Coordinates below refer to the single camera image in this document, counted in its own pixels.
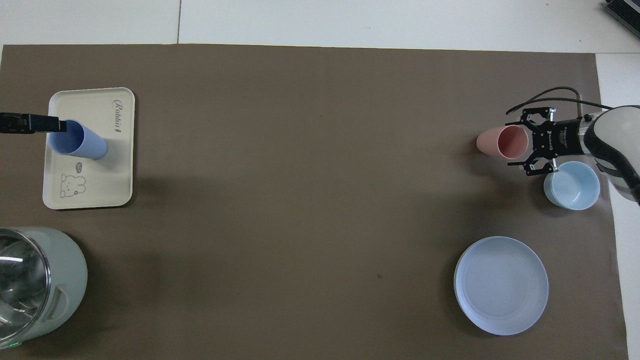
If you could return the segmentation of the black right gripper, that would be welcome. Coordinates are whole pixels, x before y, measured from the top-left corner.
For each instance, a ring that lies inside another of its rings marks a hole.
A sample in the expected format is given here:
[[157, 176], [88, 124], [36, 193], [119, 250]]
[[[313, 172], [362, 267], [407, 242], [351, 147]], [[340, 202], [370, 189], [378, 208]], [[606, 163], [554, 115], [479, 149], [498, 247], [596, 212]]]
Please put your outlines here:
[[505, 126], [525, 126], [533, 132], [533, 152], [523, 161], [507, 162], [518, 167], [526, 176], [542, 176], [559, 171], [556, 158], [585, 155], [579, 134], [582, 119], [554, 121], [555, 107], [523, 109], [519, 119]]

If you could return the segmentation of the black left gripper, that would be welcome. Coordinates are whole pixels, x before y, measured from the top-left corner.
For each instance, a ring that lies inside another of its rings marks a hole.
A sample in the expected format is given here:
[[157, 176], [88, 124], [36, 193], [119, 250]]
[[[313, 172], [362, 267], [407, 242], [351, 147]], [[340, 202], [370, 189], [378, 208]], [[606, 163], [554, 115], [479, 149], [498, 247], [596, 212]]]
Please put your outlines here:
[[63, 133], [67, 123], [56, 116], [22, 114], [18, 112], [0, 113], [0, 132], [7, 134]]

